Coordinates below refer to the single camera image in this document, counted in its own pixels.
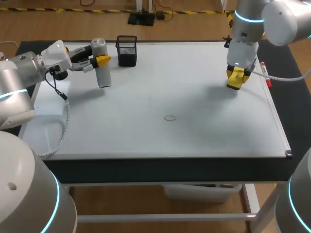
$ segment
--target yellow black tape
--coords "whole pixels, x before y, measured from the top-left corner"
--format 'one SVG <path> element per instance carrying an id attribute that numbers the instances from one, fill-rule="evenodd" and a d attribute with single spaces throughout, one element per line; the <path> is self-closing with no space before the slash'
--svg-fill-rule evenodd
<path id="1" fill-rule="evenodd" d="M 232 16 L 232 11 L 227 11 L 225 13 L 225 15 L 227 16 L 227 20 L 228 20 L 228 23 L 229 23 L 229 26 L 230 28 L 233 27 L 233 16 Z"/>
<path id="2" fill-rule="evenodd" d="M 131 13 L 134 10 L 90 10 L 90 9 L 75 9 L 75 8 L 15 8 L 7 7 L 0 8 L 0 11 L 56 11 L 57 13 L 63 11 L 71 12 L 89 12 L 89 13 Z M 196 14 L 228 14 L 231 11 L 164 11 L 165 14 L 178 14 L 178 15 L 196 15 Z"/>

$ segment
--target white cable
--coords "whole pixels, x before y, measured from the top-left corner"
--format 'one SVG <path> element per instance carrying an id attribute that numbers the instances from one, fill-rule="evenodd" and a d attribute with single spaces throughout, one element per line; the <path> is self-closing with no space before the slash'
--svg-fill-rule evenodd
<path id="1" fill-rule="evenodd" d="M 14 43 L 19 48 L 18 44 L 13 40 L 0 41 L 0 43 Z"/>
<path id="2" fill-rule="evenodd" d="M 306 77 L 308 77 L 310 75 L 310 73 L 311 73 L 311 68 L 303 76 L 298 77 L 298 78 L 292 78 L 292 79 L 278 78 L 278 77 L 270 76 L 270 75 L 267 75 L 267 74 L 258 73 L 256 71 L 252 71 L 252 72 L 254 74 L 257 74 L 257 75 L 260 75 L 262 77 L 269 78 L 269 79 L 272 79 L 272 80 L 277 80 L 277 81 L 282 81 L 282 82 L 296 82 L 296 81 L 303 80 Z"/>
<path id="3" fill-rule="evenodd" d="M 38 154 L 39 157 L 45 157 L 45 156 L 49 156 L 49 155 L 55 154 L 59 150 L 61 145 L 63 144 L 65 136 L 66 136 L 66 133 L 67 133 L 67 129 L 68 129 L 69 119 L 70 119 L 70 105 L 69 105 L 68 99 L 66 100 L 66 106 L 67 106 L 67 119 L 66 119 L 66 123 L 65 123 L 65 129 L 64 129 L 62 138 L 60 139 L 60 142 L 59 142 L 58 146 L 51 152 L 44 153 L 44 154 Z"/>

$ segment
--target whiteboard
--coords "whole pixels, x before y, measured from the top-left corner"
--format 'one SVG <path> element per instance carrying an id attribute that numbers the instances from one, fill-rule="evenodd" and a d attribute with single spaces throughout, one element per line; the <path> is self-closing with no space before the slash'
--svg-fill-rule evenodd
<path id="1" fill-rule="evenodd" d="M 252 74 L 239 91 L 226 87 L 223 42 L 138 43 L 136 67 L 119 67 L 115 44 L 107 49 L 111 87 L 99 89 L 95 71 L 57 82 L 71 114 L 62 147 L 48 159 L 285 157 L 290 150 L 263 78 Z M 45 82 L 36 90 L 36 116 L 20 137 L 44 153 L 58 145 L 67 110 Z"/>

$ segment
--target white storage box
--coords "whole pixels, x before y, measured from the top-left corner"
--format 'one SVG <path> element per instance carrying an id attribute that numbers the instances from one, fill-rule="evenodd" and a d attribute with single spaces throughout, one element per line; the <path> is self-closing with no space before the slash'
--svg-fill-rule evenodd
<path id="1" fill-rule="evenodd" d="M 165 196 L 171 199 L 196 200 L 207 202 L 225 202 L 230 194 L 238 193 L 242 184 L 226 185 L 226 187 L 206 187 L 183 184 L 163 185 Z"/>

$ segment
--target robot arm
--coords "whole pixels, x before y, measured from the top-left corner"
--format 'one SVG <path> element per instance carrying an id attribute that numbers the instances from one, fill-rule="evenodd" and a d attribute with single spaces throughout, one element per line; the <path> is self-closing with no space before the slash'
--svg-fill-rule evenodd
<path id="1" fill-rule="evenodd" d="M 67 70 L 96 71 L 100 88 L 111 86 L 110 69 L 107 64 L 106 42 L 96 38 L 86 48 L 69 52 L 63 41 L 58 40 L 40 55 L 27 52 L 19 56 L 0 61 L 0 130 L 12 128 L 28 122 L 35 116 L 32 101 L 27 93 L 28 86 L 45 80 L 49 72 L 56 80 L 67 77 Z M 57 91 L 61 97 L 67 97 Z"/>
<path id="2" fill-rule="evenodd" d="M 277 46 L 311 35 L 311 3 L 297 0 L 240 0 L 227 55 L 227 86 L 239 90 L 255 67 L 264 33 Z"/>

